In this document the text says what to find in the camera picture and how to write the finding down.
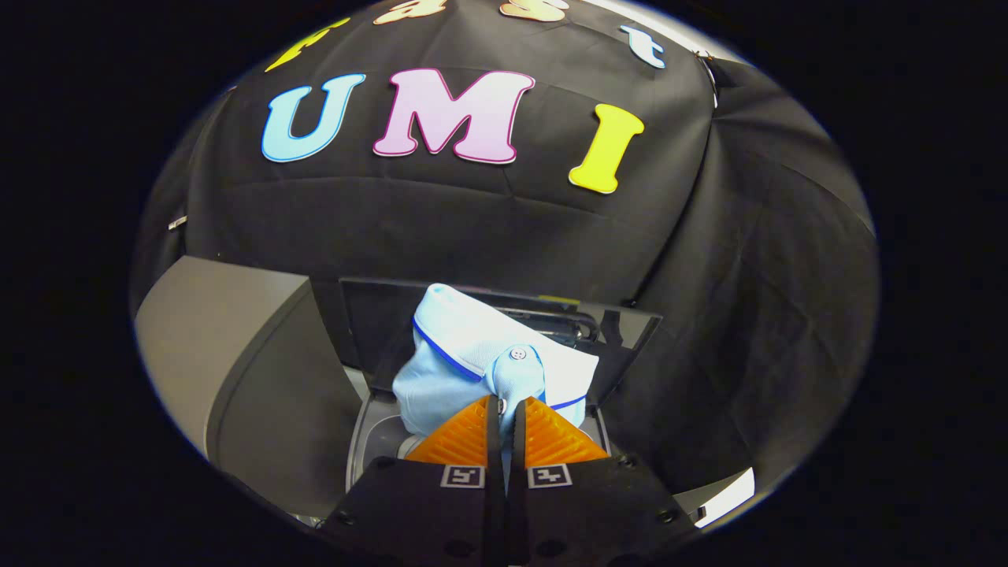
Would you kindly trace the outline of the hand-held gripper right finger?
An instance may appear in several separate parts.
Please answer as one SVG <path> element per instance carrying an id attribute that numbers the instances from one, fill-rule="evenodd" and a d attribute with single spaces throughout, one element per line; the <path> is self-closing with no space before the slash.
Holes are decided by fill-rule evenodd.
<path id="1" fill-rule="evenodd" d="M 656 566 L 699 537 L 632 454 L 609 455 L 537 398 L 516 406 L 508 550 L 522 566 Z"/>

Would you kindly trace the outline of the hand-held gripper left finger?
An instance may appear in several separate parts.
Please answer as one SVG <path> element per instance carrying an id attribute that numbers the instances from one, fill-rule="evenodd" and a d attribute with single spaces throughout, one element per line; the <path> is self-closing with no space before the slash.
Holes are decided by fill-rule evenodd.
<path id="1" fill-rule="evenodd" d="M 480 398 L 406 458 L 371 460 L 317 528 L 352 566 L 503 566 L 499 399 Z"/>

